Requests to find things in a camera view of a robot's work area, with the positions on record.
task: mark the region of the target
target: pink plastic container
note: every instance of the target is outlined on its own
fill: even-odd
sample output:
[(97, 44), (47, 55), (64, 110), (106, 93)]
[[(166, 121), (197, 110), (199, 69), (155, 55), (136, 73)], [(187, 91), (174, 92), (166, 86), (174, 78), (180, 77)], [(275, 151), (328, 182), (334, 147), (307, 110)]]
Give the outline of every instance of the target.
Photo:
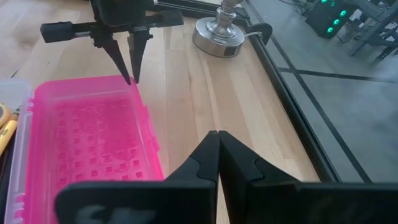
[(82, 180), (163, 180), (137, 86), (120, 76), (47, 82), (34, 94), (23, 224), (56, 224), (53, 201)]

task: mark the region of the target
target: wood grain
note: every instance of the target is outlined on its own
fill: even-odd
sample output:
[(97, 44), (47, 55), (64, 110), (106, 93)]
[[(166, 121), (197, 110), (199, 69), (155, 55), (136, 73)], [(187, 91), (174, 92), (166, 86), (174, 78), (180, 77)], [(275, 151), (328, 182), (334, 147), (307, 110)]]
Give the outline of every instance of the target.
[[(18, 70), (15, 77), (35, 88), (48, 80), (119, 74), (90, 38), (46, 44), (40, 36), (42, 22), (86, 22), (92, 17), (84, 1), (0, 0), (0, 77)], [(296, 178), (318, 181), (250, 42), (235, 58), (212, 57), (192, 43), (194, 24), (185, 18), (184, 26), (152, 29), (154, 38), (142, 64), (139, 89), (161, 146), (165, 176), (209, 130), (224, 129)], [(114, 36), (131, 73), (126, 37)], [(228, 223), (221, 185), (219, 190), (218, 223)]]

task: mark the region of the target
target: yellow object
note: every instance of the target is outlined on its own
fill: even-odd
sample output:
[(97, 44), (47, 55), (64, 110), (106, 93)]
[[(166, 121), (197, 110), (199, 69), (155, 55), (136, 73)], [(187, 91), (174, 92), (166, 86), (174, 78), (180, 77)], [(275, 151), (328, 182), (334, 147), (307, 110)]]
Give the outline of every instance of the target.
[(0, 156), (3, 154), (12, 135), (17, 129), (20, 108), (11, 115), (10, 120), (0, 129)]
[(0, 103), (0, 128), (8, 121), (10, 115), (11, 113), (6, 105)]

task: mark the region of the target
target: wooden tabletop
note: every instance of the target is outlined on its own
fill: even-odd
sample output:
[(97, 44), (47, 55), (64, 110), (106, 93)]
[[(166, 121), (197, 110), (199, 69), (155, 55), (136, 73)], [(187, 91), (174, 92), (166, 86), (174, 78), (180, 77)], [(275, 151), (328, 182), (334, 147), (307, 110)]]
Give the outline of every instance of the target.
[[(93, 20), (87, 2), (0, 0), (0, 77), (48, 80), (119, 74), (90, 38), (44, 43), (44, 22)], [(227, 130), (264, 159), (300, 180), (318, 181), (267, 73), (250, 42), (235, 58), (207, 55), (192, 43), (195, 19), (151, 29), (139, 89), (149, 107), (165, 176), (190, 155), (209, 130)], [(131, 73), (127, 34), (116, 34)], [(228, 223), (219, 194), (218, 223)]]

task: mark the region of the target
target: silver metal base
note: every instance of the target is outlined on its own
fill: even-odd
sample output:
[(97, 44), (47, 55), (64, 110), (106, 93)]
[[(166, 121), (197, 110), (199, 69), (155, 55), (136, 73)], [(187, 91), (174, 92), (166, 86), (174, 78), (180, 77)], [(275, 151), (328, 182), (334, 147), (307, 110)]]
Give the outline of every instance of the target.
[(208, 22), (215, 18), (207, 17), (199, 19), (193, 31), (192, 41), (202, 51), (217, 57), (237, 56), (244, 42), (243, 31), (234, 24), (231, 24), (236, 35), (231, 38), (225, 38), (213, 35), (207, 28)]

